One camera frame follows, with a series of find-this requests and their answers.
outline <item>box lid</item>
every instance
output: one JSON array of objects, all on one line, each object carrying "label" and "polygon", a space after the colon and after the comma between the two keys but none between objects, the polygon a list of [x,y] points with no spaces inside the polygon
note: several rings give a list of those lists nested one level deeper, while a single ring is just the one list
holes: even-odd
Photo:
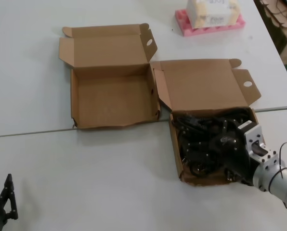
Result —
[{"label": "box lid", "polygon": [[240,65],[239,59],[152,63],[159,98],[172,111],[224,109],[255,102],[261,94],[248,70],[233,69]]},{"label": "box lid", "polygon": [[157,51],[149,24],[63,27],[59,58],[74,68],[148,63]]}]

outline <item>cardboard box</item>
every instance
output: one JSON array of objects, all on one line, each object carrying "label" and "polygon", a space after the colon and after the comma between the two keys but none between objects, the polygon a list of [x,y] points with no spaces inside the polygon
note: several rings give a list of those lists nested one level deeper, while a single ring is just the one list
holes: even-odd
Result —
[{"label": "cardboard box", "polygon": [[188,0],[186,13],[193,29],[235,25],[240,15],[237,0]]},{"label": "cardboard box", "polygon": [[[178,60],[152,63],[160,100],[172,111],[171,120],[179,114],[211,117],[224,110],[246,107],[261,97],[248,70],[234,69],[239,59]],[[222,170],[207,178],[197,178],[182,164],[177,130],[170,120],[170,133],[179,178],[193,185],[227,184]]]},{"label": "cardboard box", "polygon": [[77,128],[157,121],[149,64],[157,51],[148,24],[63,28],[59,58],[72,67],[71,116]]},{"label": "cardboard box", "polygon": [[280,0],[254,0],[275,47],[287,64],[287,6]]}]

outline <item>black cable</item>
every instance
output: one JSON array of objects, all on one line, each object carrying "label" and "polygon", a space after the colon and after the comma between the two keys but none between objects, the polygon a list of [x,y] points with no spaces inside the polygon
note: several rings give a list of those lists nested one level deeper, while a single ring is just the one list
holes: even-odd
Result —
[{"label": "black cable", "polygon": [[281,168],[281,152],[282,152],[282,148],[283,146],[287,144],[287,142],[283,143],[282,146],[280,146],[280,149],[279,149],[279,171],[280,171],[280,174],[282,176],[282,179],[283,179],[283,173],[282,173],[282,168]]},{"label": "black cable", "polygon": [[284,16],[285,18],[287,18],[287,14],[286,15],[283,15],[284,12],[287,12],[287,10],[284,10],[284,11],[281,11],[280,8],[278,7],[278,1],[279,0],[276,0],[276,8],[279,10],[278,13],[273,13],[271,12],[272,14],[281,14],[282,16]]},{"label": "black cable", "polygon": [[285,169],[287,169],[287,167],[284,167],[284,168],[278,170],[278,171],[274,174],[274,176],[271,178],[270,183],[269,183],[269,186],[268,186],[268,191],[269,191],[269,193],[271,193],[271,192],[270,192],[270,187],[271,187],[272,181],[273,181],[274,178],[278,175],[278,173],[281,173],[281,172],[282,172],[283,170],[285,170]]},{"label": "black cable", "polygon": [[210,118],[175,116],[171,123],[178,130],[182,163],[189,167],[192,175],[201,178],[219,170],[223,157],[216,139],[218,136],[232,136],[235,139],[238,136],[237,127],[248,120],[249,111],[245,108],[228,110]]}]

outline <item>open cardboard box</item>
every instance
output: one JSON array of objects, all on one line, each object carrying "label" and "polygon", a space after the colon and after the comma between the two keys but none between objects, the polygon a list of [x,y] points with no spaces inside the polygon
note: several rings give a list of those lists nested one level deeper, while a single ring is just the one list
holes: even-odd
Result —
[{"label": "open cardboard box", "polygon": [[149,64],[157,51],[148,24],[63,28],[59,58],[72,67],[71,116],[77,128],[157,121]]},{"label": "open cardboard box", "polygon": [[228,109],[245,107],[257,122],[249,105],[261,97],[248,70],[234,69],[239,59],[178,60],[152,63],[160,100],[172,111],[170,133],[179,178],[193,185],[228,183],[222,170],[207,178],[193,176],[182,164],[172,119],[180,114],[211,117]]}]

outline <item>pink foam block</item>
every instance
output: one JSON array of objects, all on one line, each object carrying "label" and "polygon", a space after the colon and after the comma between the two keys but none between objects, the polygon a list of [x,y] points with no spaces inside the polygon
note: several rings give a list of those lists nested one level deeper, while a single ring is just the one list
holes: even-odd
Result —
[{"label": "pink foam block", "polygon": [[234,30],[234,29],[243,28],[245,25],[245,21],[243,20],[242,15],[239,15],[238,20],[236,21],[236,24],[232,26],[215,26],[215,27],[192,29],[190,20],[188,19],[187,14],[186,14],[186,10],[177,10],[175,12],[175,16],[176,16],[176,20],[184,36],[201,35],[201,34],[225,31],[225,30]]}]

